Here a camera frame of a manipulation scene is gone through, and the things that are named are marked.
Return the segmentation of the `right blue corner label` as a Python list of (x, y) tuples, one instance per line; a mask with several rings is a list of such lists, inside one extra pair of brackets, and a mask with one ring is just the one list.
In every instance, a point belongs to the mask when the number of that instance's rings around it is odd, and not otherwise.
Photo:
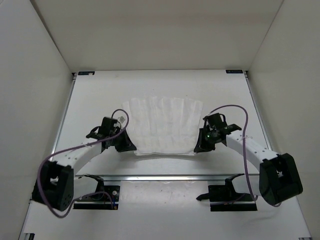
[(225, 72), (227, 74), (243, 74), (241, 69), (226, 69)]

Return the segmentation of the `left blue corner label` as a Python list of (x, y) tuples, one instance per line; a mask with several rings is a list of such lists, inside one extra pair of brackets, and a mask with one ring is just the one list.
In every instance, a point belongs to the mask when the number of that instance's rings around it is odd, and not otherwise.
[(77, 73), (78, 76), (93, 76), (95, 71), (79, 71)]

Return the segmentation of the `white pleated skirt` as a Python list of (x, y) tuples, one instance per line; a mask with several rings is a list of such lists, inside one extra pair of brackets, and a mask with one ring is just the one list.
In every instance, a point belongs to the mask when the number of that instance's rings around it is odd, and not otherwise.
[(203, 102), (190, 98), (132, 98), (122, 104), (134, 154), (193, 156), (199, 135)]

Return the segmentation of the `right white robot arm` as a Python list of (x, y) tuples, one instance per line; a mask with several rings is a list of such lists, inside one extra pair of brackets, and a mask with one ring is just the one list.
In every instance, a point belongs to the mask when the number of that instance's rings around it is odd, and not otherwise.
[(252, 138), (236, 124), (227, 124), (223, 114), (215, 113), (204, 117), (199, 130), (195, 153), (207, 153), (222, 143), (251, 163), (258, 175), (238, 173), (225, 179), (217, 190), (199, 195), (198, 201), (209, 199), (225, 204), (241, 200), (243, 197), (262, 197), (271, 206), (300, 195), (303, 185), (294, 158), (288, 153), (269, 150)]

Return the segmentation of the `front aluminium rail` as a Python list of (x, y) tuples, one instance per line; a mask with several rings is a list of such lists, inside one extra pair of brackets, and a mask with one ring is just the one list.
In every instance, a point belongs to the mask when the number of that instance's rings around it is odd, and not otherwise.
[(231, 175), (225, 174), (191, 174), (191, 175), (102, 175), (104, 181), (223, 181)]

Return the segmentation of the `blue corner label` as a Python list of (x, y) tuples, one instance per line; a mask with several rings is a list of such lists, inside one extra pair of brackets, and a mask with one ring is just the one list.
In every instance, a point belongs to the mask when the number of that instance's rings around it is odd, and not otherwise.
[(226, 69), (225, 72), (227, 74), (243, 74), (241, 69)]
[(95, 71), (79, 71), (77, 73), (78, 76), (93, 76)]

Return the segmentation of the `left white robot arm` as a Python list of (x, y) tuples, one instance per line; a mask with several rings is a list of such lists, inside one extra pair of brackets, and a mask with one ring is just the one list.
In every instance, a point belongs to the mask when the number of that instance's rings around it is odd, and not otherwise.
[(90, 173), (77, 176), (86, 164), (109, 147), (114, 147), (118, 153), (137, 149), (118, 119), (104, 117), (101, 125), (94, 127), (86, 135), (80, 147), (61, 151), (56, 160), (46, 160), (41, 165), (31, 199), (62, 212), (75, 201), (110, 198), (100, 176)]

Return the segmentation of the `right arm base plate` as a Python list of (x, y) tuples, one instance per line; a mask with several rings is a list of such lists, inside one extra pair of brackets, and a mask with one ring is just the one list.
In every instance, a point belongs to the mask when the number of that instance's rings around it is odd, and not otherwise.
[(255, 212), (257, 205), (249, 193), (237, 193), (232, 180), (245, 175), (236, 174), (224, 180), (224, 184), (211, 184), (208, 192), (196, 197), (197, 201), (209, 200), (211, 212)]

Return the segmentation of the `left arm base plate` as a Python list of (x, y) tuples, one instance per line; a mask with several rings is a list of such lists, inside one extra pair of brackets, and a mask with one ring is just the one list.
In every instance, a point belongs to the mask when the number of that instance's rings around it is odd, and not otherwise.
[(73, 204), (75, 210), (119, 209), (121, 186), (118, 182), (106, 182), (97, 175), (85, 174), (74, 179)]

